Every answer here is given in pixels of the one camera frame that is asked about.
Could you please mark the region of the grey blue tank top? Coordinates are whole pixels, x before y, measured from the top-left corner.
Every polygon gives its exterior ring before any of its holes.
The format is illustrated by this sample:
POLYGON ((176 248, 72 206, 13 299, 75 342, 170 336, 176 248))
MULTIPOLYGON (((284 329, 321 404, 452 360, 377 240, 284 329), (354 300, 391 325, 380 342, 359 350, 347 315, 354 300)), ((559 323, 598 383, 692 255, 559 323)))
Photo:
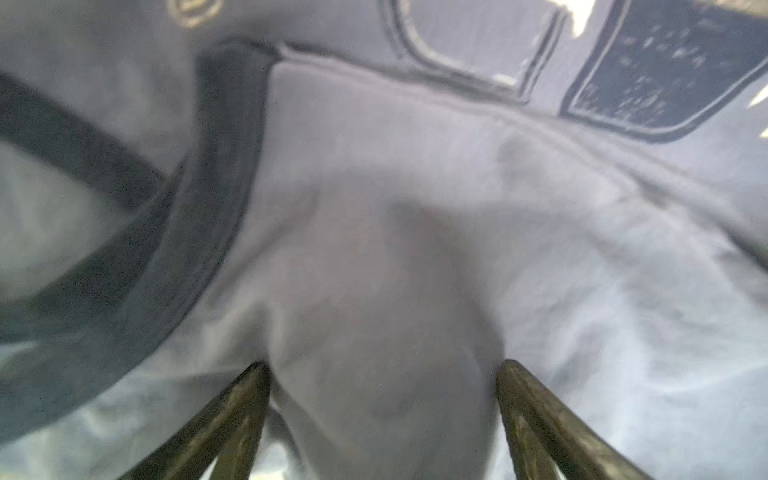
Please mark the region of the grey blue tank top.
POLYGON ((1 475, 514 479, 521 363, 654 479, 767 475, 763 1, 5 1, 1 475))

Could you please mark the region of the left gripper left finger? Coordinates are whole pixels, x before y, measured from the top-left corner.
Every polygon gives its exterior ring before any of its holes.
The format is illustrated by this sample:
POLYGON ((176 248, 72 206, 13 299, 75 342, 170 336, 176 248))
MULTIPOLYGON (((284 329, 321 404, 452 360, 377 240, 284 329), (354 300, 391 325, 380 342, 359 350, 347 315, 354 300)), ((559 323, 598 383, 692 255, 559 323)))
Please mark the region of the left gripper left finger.
POLYGON ((255 362, 124 479, 213 479, 250 475, 270 399, 270 372, 255 362))

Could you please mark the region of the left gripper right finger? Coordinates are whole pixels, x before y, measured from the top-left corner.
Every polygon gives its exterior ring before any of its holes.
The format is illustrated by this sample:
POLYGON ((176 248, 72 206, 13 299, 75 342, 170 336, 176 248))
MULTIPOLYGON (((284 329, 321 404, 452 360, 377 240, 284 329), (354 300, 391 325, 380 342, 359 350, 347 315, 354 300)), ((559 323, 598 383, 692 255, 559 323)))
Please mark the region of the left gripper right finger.
POLYGON ((647 479, 520 362, 497 370, 496 396, 518 479, 647 479))

